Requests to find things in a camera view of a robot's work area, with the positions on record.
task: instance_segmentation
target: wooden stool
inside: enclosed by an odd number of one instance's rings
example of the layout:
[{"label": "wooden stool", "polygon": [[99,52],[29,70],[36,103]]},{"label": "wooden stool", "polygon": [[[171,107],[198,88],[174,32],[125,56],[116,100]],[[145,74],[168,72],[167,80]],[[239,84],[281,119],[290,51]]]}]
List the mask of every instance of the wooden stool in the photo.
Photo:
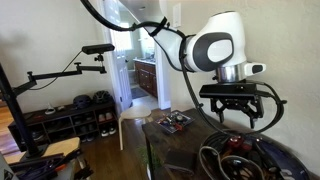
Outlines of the wooden stool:
[{"label": "wooden stool", "polygon": [[146,123],[146,119],[148,122],[152,121],[152,118],[150,117],[151,115],[151,110],[144,106],[144,105],[138,105],[138,106],[133,106],[125,111],[123,111],[120,114],[119,118],[119,139],[120,139],[120,150],[123,150],[123,141],[122,141],[122,121],[125,119],[142,119],[143,124]]}]

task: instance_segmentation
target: table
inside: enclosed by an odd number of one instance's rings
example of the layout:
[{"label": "table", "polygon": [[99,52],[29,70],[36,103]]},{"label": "table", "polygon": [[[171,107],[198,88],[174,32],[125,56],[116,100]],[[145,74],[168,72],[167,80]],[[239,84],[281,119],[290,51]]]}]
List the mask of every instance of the table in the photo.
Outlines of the table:
[{"label": "table", "polygon": [[[60,154],[60,153],[67,155],[67,154],[71,153],[72,151],[78,149],[79,147],[80,147],[80,138],[79,137],[67,139],[67,140],[60,141],[60,142],[57,142],[54,144],[49,144],[46,152],[42,155],[42,157]],[[24,154],[25,154],[25,152],[22,152],[22,153],[15,154],[12,156],[7,156],[4,158],[8,164],[11,164],[11,163],[19,162]],[[77,160],[79,162],[80,167],[84,168],[85,163],[84,163],[82,156],[78,156]],[[60,179],[61,176],[64,177],[63,179],[66,179],[66,177],[68,177],[67,179],[73,179],[74,166],[75,166],[75,163],[70,162],[67,165],[67,168],[65,170],[61,171],[63,173],[62,174],[59,173],[59,177],[57,179]]]},{"label": "table", "polygon": [[[184,115],[187,115],[195,120],[184,127],[183,131],[177,131],[173,134],[162,128],[156,122],[149,122],[147,124],[142,125],[142,130],[145,134],[147,150],[148,150],[148,158],[149,162],[151,159],[151,149],[150,145],[153,147],[155,153],[161,160],[164,162],[166,153],[169,148],[176,148],[187,150],[190,152],[198,153],[201,143],[211,134],[216,131],[210,128],[202,119],[200,114],[196,109],[190,109],[182,112]],[[225,128],[219,121],[209,118],[213,124],[215,124],[219,128]],[[159,175],[157,174],[157,170],[154,172],[152,165],[149,165],[151,171],[151,179],[157,178]],[[161,168],[161,173],[166,173],[163,175],[164,177],[170,179],[209,179],[209,177],[204,172],[201,167],[200,160],[197,158],[195,174],[193,176],[188,176],[184,173],[171,171],[168,168]]]}]

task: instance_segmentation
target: white door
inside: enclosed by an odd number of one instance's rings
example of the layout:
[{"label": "white door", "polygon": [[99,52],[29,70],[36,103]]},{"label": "white door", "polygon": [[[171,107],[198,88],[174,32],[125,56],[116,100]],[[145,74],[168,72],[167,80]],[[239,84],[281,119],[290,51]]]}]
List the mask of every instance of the white door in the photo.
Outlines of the white door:
[{"label": "white door", "polygon": [[[120,25],[120,13],[117,0],[103,0],[103,7],[105,18],[107,18],[113,24]],[[132,103],[131,88],[128,76],[128,69],[126,65],[125,51],[123,50],[123,41],[119,40],[121,32],[113,30],[105,30],[107,37],[110,37],[111,43],[115,46],[113,51],[113,66],[114,72],[114,93],[115,101],[118,104],[118,110],[120,112],[128,109]]]}]

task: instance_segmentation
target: wooden floor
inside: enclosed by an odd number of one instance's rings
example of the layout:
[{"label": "wooden floor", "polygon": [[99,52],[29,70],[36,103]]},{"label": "wooden floor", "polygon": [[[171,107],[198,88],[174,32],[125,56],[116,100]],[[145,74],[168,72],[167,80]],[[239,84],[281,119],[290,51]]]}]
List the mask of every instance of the wooden floor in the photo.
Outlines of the wooden floor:
[{"label": "wooden floor", "polygon": [[[152,111],[157,119],[163,113],[159,109]],[[84,158],[93,169],[92,180],[100,179],[147,179],[146,167],[141,161],[137,148],[145,145],[141,129],[142,120],[125,120],[122,124],[124,149],[120,151],[119,134],[98,138],[92,142],[81,144]]]},{"label": "wooden floor", "polygon": [[8,125],[13,121],[11,113],[8,107],[0,108],[0,152],[3,155],[14,153],[19,151],[11,133],[8,129]]}]

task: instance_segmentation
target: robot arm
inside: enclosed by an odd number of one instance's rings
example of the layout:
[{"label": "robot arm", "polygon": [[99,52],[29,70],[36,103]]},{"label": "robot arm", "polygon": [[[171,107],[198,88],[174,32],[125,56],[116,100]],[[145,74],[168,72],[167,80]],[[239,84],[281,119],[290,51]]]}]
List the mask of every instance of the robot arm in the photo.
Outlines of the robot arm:
[{"label": "robot arm", "polygon": [[[209,18],[208,23],[196,35],[186,36],[181,31],[170,27],[166,18],[162,15],[158,1],[148,0],[120,0],[132,15],[140,22],[130,28],[118,27],[103,18],[89,3],[81,0],[93,17],[106,27],[116,31],[134,31],[137,28],[145,28],[151,37],[163,49],[169,64],[175,70],[182,71],[190,96],[206,120],[205,113],[192,90],[187,71],[211,72],[216,71],[217,84],[204,85],[200,90],[200,97],[210,98],[211,110],[224,121],[225,109],[238,110],[246,114],[250,119],[250,126],[254,128],[254,122],[263,117],[261,97],[272,97],[278,105],[275,118],[269,125],[256,132],[262,132],[277,123],[283,114],[283,104],[271,86],[265,83],[248,82],[248,76],[265,71],[266,65],[247,62],[244,47],[245,37],[241,17],[237,12],[229,11],[216,14]],[[269,87],[272,94],[257,90],[257,85]]]}]

